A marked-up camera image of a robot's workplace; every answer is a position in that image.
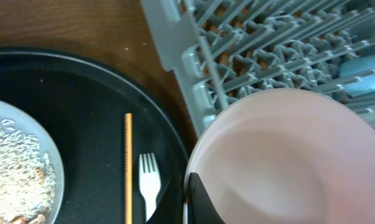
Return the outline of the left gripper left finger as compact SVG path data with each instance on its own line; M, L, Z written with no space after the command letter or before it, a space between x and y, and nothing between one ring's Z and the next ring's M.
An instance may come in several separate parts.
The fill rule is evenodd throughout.
M175 174L165 189L154 214L147 224L183 223L183 182L180 174Z

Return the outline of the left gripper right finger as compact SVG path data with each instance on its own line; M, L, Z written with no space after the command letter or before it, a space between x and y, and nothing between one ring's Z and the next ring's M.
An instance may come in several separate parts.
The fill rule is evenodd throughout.
M188 224L225 224L216 211L200 176L191 172L187 186Z

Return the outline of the pink bowl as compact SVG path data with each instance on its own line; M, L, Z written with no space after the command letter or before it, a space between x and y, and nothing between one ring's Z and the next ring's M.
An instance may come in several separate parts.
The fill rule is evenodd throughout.
M375 129L311 91L231 104L200 136L187 172L226 223L375 223Z

